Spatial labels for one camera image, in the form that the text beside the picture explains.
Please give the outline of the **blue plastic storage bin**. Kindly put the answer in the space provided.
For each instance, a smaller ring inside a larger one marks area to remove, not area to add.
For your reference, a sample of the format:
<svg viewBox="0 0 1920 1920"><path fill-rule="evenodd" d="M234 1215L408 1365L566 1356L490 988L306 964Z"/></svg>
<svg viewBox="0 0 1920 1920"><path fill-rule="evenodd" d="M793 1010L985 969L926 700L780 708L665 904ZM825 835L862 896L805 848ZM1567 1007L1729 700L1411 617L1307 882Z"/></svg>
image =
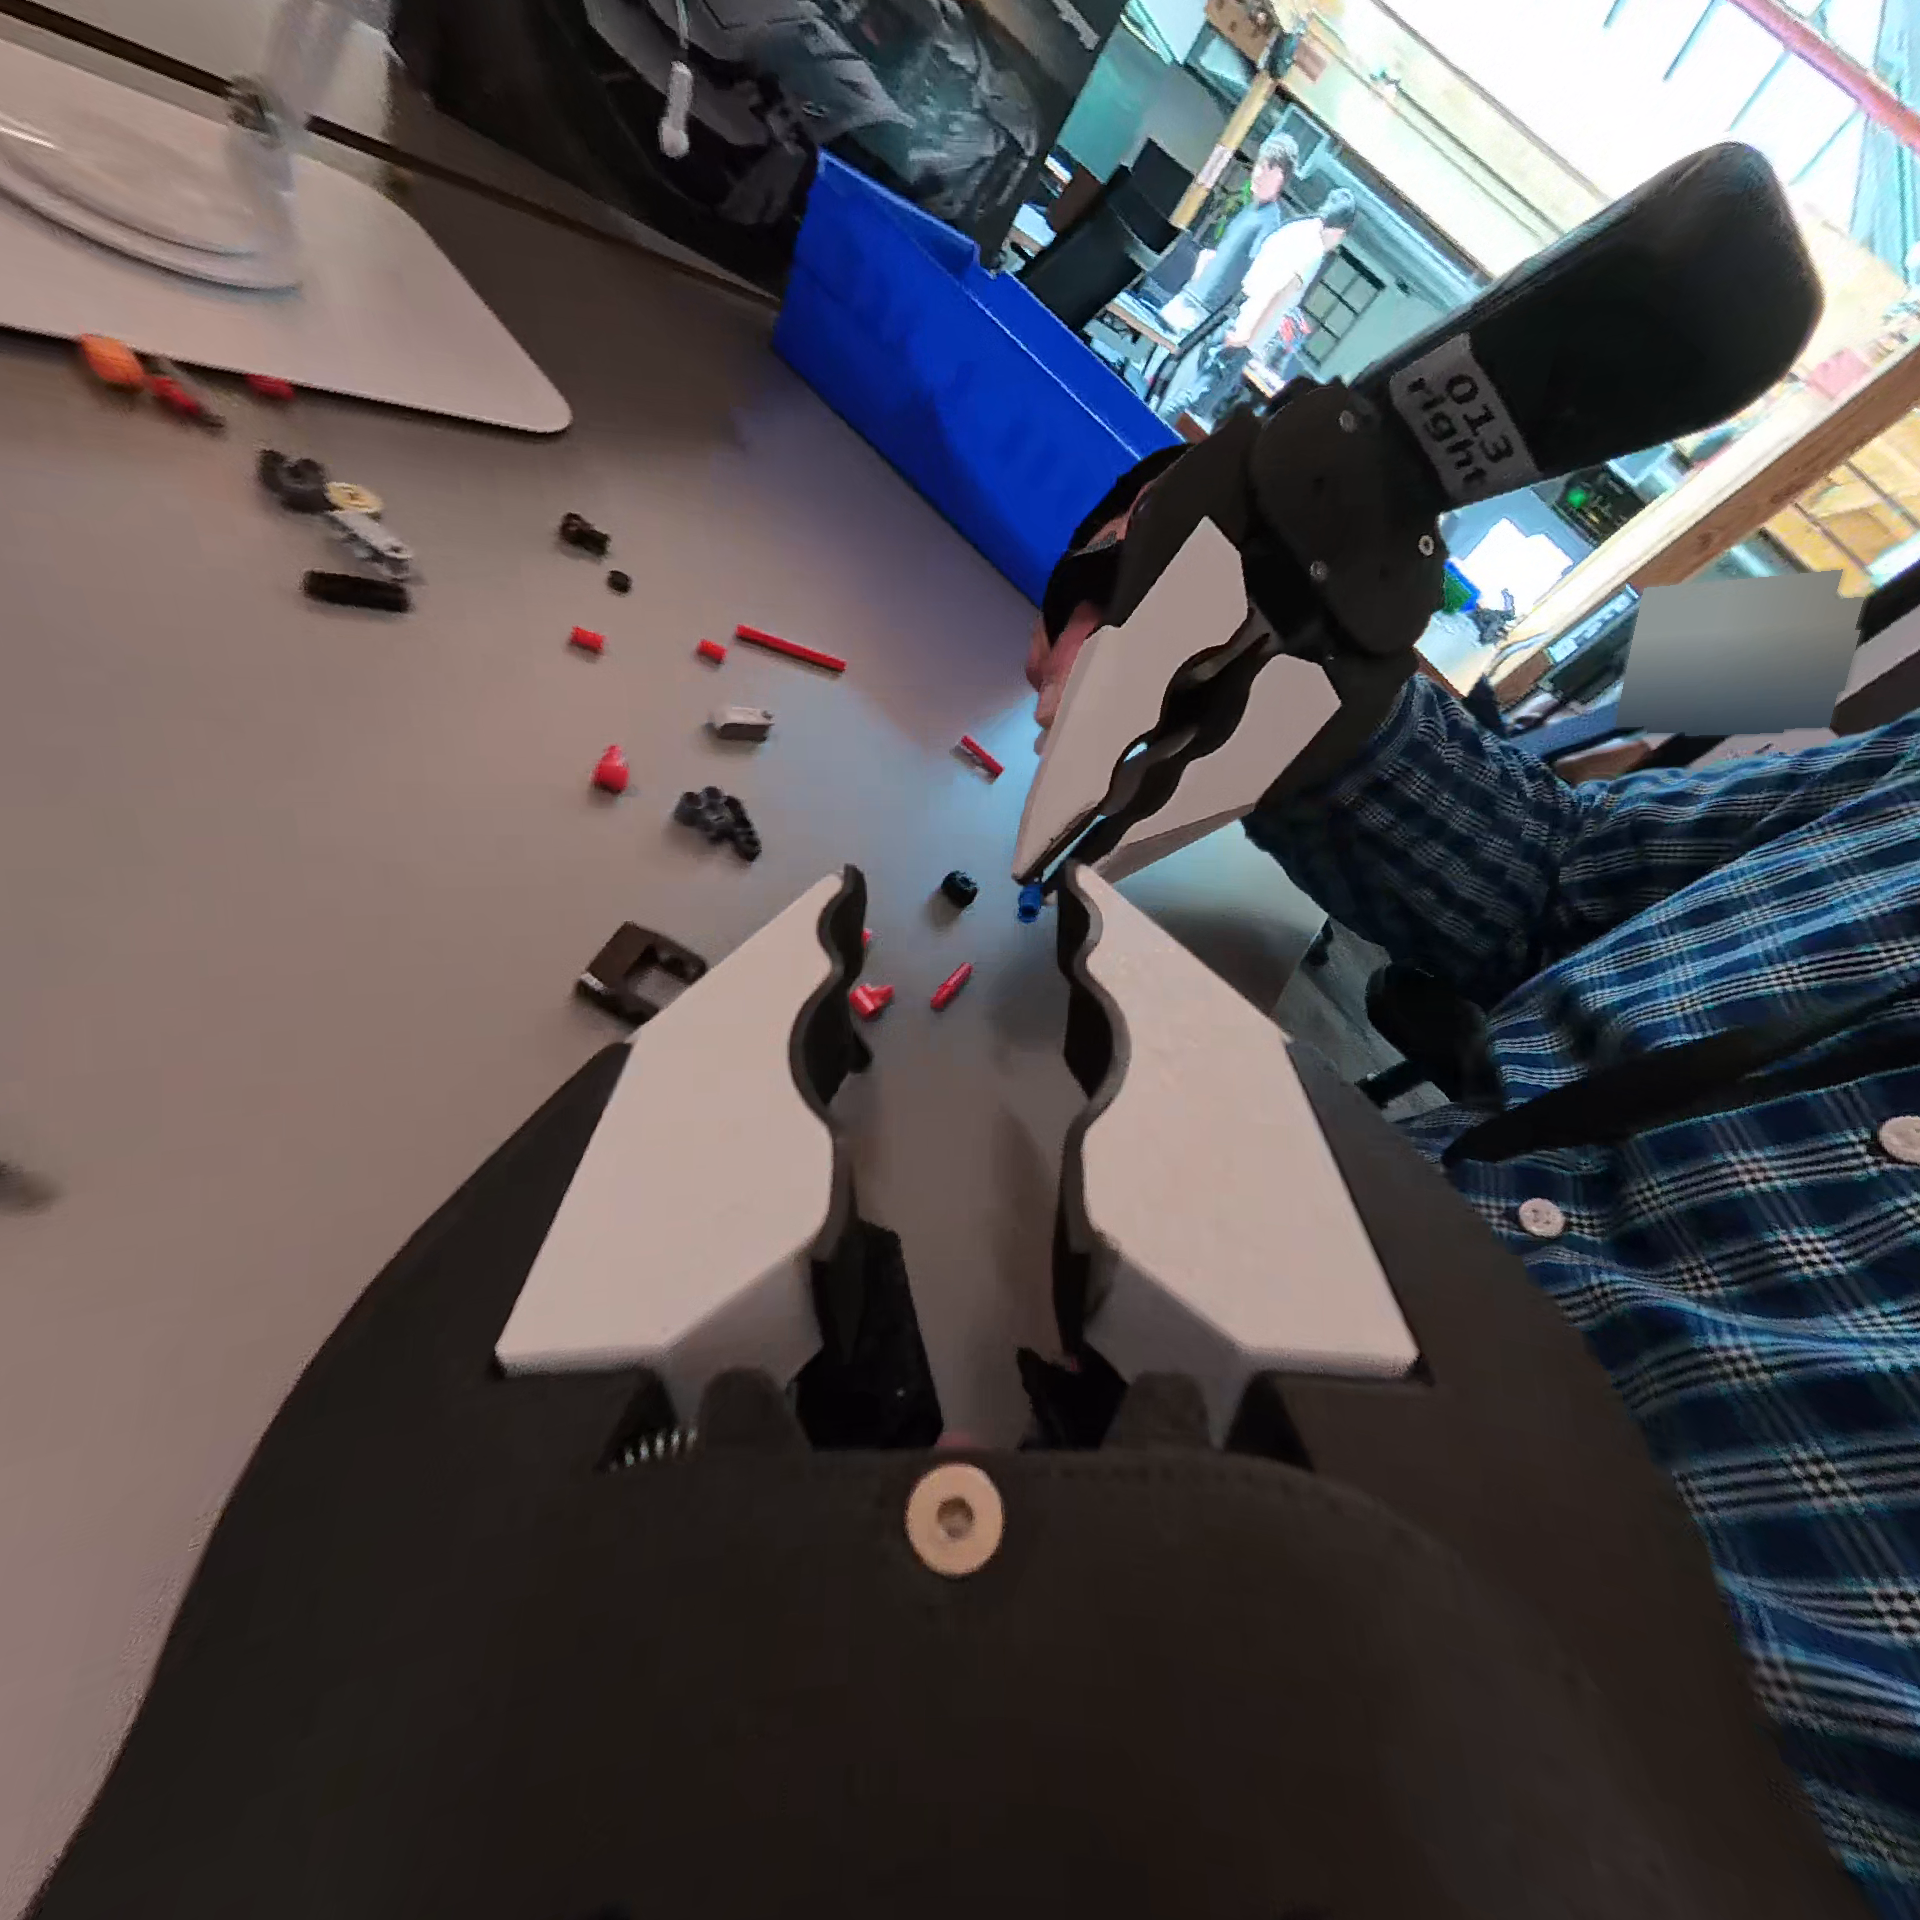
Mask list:
<svg viewBox="0 0 1920 1920"><path fill-rule="evenodd" d="M1033 603L1108 491L1180 443L972 240L831 155L775 355Z"/></svg>

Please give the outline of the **white book stand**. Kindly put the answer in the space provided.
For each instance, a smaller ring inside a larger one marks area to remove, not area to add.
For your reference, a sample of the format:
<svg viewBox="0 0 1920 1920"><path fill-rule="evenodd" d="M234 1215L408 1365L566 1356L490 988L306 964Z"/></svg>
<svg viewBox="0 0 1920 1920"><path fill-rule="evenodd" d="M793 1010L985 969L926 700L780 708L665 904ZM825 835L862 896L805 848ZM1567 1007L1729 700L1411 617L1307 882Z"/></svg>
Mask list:
<svg viewBox="0 0 1920 1920"><path fill-rule="evenodd" d="M2 325L558 436L573 410L418 222L309 156L391 5L284 5L221 115L5 45Z"/></svg>

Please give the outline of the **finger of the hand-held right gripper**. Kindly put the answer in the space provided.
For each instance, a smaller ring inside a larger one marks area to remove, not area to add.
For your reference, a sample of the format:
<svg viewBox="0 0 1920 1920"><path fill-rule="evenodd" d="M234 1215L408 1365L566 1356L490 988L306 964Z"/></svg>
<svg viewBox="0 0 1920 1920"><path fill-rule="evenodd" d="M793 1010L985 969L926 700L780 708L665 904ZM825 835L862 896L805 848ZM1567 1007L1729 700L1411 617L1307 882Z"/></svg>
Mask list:
<svg viewBox="0 0 1920 1920"><path fill-rule="evenodd" d="M1131 879L1244 820L1263 797L1307 755L1338 712L1338 695L1321 664L1279 656L1260 666L1230 736L1186 759L1169 799L1148 804L1083 863L1101 879Z"/></svg>
<svg viewBox="0 0 1920 1920"><path fill-rule="evenodd" d="M1018 885L1047 881L1089 832L1147 819L1148 780L1197 728L1183 678L1239 643L1248 615L1239 547L1202 518L1133 610L1083 644L1021 815Z"/></svg>

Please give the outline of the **black office chair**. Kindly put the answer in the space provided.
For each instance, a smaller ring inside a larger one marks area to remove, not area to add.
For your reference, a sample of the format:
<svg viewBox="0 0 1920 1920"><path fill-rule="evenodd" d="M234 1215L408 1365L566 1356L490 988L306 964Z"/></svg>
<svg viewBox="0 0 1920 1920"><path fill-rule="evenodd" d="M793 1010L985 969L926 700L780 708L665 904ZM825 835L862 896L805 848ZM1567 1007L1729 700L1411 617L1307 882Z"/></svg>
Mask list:
<svg viewBox="0 0 1920 1920"><path fill-rule="evenodd" d="M1156 140L1101 185L1067 191L1052 211L1052 240L1016 274L1049 314L1085 332L1148 277L1185 235L1174 212L1192 168Z"/></svg>

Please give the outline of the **person's right hand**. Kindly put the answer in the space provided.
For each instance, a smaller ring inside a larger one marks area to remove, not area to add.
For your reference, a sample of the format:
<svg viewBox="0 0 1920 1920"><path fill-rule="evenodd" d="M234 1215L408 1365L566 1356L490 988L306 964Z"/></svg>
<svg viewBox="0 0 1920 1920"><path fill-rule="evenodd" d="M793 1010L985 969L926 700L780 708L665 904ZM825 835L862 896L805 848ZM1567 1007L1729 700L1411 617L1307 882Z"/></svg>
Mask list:
<svg viewBox="0 0 1920 1920"><path fill-rule="evenodd" d="M1034 692L1034 727L1045 736L1062 706L1075 666L1086 643L1106 625L1101 607L1083 603L1054 635L1045 617L1030 629L1024 678Z"/></svg>

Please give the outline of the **black lego set box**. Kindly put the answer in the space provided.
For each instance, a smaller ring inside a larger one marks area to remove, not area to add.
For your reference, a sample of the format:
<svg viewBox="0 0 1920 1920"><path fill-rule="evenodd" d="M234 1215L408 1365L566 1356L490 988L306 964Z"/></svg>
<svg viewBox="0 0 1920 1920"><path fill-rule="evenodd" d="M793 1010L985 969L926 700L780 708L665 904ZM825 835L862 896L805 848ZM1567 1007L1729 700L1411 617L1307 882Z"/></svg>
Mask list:
<svg viewBox="0 0 1920 1920"><path fill-rule="evenodd" d="M1121 2L400 2L434 110L767 293L828 155L997 244Z"/></svg>

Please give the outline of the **person's right forearm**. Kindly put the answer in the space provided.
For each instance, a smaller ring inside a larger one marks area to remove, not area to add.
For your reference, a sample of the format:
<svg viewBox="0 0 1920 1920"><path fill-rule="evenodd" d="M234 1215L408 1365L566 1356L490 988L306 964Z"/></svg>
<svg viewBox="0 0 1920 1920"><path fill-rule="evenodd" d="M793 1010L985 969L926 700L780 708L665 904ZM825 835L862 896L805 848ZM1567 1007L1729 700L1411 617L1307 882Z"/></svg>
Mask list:
<svg viewBox="0 0 1920 1920"><path fill-rule="evenodd" d="M1605 799L1583 804L1429 678L1244 830L1333 920L1484 1010L1642 911Z"/></svg>

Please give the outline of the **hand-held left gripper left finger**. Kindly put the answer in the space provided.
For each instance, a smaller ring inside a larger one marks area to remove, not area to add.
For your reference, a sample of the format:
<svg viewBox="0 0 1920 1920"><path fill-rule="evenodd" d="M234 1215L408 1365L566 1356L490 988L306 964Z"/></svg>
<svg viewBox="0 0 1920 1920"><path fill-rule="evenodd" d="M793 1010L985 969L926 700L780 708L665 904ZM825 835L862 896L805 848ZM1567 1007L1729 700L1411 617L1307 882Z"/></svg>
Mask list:
<svg viewBox="0 0 1920 1920"><path fill-rule="evenodd" d="M849 1238L832 1102L852 1075L867 877L816 881L626 1042L495 1344L509 1379L643 1370L679 1417L825 1347L814 1272Z"/></svg>

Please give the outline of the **black lego frame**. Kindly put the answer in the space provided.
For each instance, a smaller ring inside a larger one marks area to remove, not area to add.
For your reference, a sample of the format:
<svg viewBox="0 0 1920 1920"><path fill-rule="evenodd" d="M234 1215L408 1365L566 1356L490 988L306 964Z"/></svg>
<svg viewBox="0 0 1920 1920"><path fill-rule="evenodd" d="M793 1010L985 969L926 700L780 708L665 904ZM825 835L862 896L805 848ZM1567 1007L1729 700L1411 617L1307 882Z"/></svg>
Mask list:
<svg viewBox="0 0 1920 1920"><path fill-rule="evenodd" d="M639 1031L690 992L709 960L685 943L636 922L618 925L577 975L574 994L598 1012Z"/></svg>

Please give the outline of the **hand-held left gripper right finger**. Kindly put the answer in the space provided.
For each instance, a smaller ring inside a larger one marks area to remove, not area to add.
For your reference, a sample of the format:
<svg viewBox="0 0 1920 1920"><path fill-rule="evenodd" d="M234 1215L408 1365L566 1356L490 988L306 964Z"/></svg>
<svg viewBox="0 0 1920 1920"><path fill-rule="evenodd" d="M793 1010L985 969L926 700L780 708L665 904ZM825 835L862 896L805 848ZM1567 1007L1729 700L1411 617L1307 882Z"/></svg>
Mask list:
<svg viewBox="0 0 1920 1920"><path fill-rule="evenodd" d="M1401 1382L1423 1351L1275 1019L1092 868L1058 881L1067 1356L1189 1379L1213 1439L1267 1376Z"/></svg>

